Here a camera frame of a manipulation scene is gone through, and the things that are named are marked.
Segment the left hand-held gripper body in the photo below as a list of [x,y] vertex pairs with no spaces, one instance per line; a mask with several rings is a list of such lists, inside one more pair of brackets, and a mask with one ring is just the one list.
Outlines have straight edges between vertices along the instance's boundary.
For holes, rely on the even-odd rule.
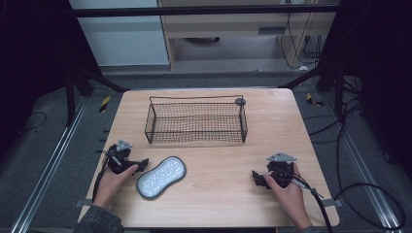
[[129,161],[128,156],[131,153],[132,145],[119,139],[116,144],[112,144],[106,151],[108,158],[107,165],[115,174],[120,174],[129,167],[135,165],[134,161]]

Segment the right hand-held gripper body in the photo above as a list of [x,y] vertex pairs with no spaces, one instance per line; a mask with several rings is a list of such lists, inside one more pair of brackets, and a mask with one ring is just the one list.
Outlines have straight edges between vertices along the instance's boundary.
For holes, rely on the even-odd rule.
[[267,169],[271,177],[280,187],[287,187],[293,179],[293,164],[296,158],[280,151],[268,156],[267,160]]

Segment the silver scouring pad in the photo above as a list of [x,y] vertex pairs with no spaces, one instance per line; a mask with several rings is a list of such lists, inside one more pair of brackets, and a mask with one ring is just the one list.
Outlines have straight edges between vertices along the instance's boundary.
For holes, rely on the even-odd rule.
[[184,161],[177,156],[169,156],[139,177],[136,190],[145,199],[156,199],[169,186],[182,180],[186,173]]

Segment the black wire mesh basket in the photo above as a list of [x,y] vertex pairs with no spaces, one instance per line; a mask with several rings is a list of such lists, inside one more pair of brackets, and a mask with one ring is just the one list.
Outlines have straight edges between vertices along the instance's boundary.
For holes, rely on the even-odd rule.
[[246,142],[243,95],[151,96],[149,100],[145,135],[150,144]]

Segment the person's left hand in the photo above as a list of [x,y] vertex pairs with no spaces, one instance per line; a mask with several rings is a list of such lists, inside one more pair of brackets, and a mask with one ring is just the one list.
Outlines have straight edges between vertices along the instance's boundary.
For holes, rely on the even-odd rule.
[[111,170],[105,171],[97,187],[92,204],[108,210],[121,186],[138,168],[138,165],[132,165],[120,174],[115,174]]

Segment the person's right hand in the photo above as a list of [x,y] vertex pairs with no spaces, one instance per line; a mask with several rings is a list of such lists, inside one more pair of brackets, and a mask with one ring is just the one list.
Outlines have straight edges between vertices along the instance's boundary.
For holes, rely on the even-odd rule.
[[271,187],[274,196],[280,203],[281,208],[291,220],[298,233],[303,233],[313,224],[306,213],[303,194],[301,188],[290,183],[287,187],[280,187],[275,180],[268,174],[264,175],[265,181]]

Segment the yellow black tape marker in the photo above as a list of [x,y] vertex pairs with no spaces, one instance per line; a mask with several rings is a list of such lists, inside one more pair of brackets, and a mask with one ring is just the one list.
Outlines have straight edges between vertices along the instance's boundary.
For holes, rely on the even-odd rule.
[[99,108],[99,113],[105,112],[105,110],[106,110],[106,108],[107,108],[107,106],[110,102],[110,99],[111,99],[110,96],[105,96],[103,98],[102,103],[101,103],[100,108]]
[[308,103],[322,107],[324,105],[322,96],[319,93],[307,93],[306,100]]

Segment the white cabinet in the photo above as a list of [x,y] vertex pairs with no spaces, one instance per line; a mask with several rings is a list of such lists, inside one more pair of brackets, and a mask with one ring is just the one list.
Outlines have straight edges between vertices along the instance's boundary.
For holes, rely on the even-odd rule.
[[[74,10],[151,8],[156,0],[69,0]],[[79,17],[100,67],[168,65],[160,17]]]

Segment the aluminium floor rail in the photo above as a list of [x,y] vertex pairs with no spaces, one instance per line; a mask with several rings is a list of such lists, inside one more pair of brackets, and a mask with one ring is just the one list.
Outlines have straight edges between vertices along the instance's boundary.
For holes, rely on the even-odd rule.
[[401,221],[396,218],[394,210],[390,207],[388,195],[381,189],[376,188],[377,183],[367,168],[364,160],[361,158],[361,154],[357,149],[352,136],[343,128],[343,126],[338,126],[338,129],[340,132],[338,142],[345,147],[360,180],[365,183],[364,187],[366,193],[382,223],[382,226],[390,227],[390,230],[387,230],[387,233],[404,233],[400,228]]
[[75,108],[75,114],[72,121],[64,128],[64,131],[56,144],[51,158],[49,159],[41,177],[37,181],[28,201],[19,214],[17,220],[11,227],[10,233],[26,233],[33,217],[36,215],[41,202],[50,186],[52,178],[59,166],[59,163],[66,152],[69,143],[79,125],[79,122],[85,112],[88,99],[81,97],[78,106]]

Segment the black metal frame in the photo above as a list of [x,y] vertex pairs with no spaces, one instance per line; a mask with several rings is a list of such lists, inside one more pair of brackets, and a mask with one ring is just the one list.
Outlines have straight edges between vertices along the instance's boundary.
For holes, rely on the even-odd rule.
[[151,8],[116,8],[116,9],[84,9],[64,10],[59,14],[63,17],[78,20],[79,17],[160,17],[163,16],[200,16],[200,15],[237,15],[237,14],[281,14],[281,13],[336,13],[338,4],[321,6],[270,6],[270,5],[240,5],[240,6],[199,6],[199,7],[151,7]]

